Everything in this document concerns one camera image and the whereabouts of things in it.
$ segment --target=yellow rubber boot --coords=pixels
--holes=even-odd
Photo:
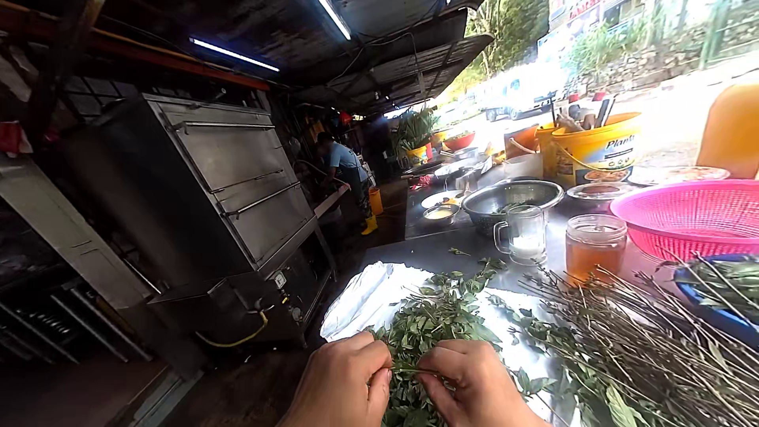
[[[367,218],[367,228],[361,232],[364,236],[377,229],[377,217],[372,215]]]

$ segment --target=metal colander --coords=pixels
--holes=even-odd
[[[525,203],[548,209],[564,197],[560,185],[548,181],[499,182],[468,195],[461,207],[469,214],[477,231],[493,235],[493,226],[506,221],[505,213],[498,209],[512,203]]]

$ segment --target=ceiling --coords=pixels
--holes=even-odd
[[[481,2],[333,2],[351,30],[351,40],[318,0],[108,0],[96,27],[261,77],[305,103],[368,115],[442,92],[492,41],[488,35],[464,40],[465,8]],[[60,1],[18,3],[63,14]],[[281,71],[195,46],[190,37]]]

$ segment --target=car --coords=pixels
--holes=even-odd
[[[530,65],[508,70],[490,81],[490,96],[484,103],[489,122],[501,115],[519,120],[530,112],[549,111],[559,88],[563,87],[563,82],[559,86],[562,73],[546,78],[546,67]]]

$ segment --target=light blue shirt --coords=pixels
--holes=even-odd
[[[345,145],[336,142],[332,142],[329,147],[329,165],[331,167],[358,168],[358,176],[361,178],[361,182],[366,181],[369,177],[367,171],[361,167],[361,162],[358,161],[356,153]]]

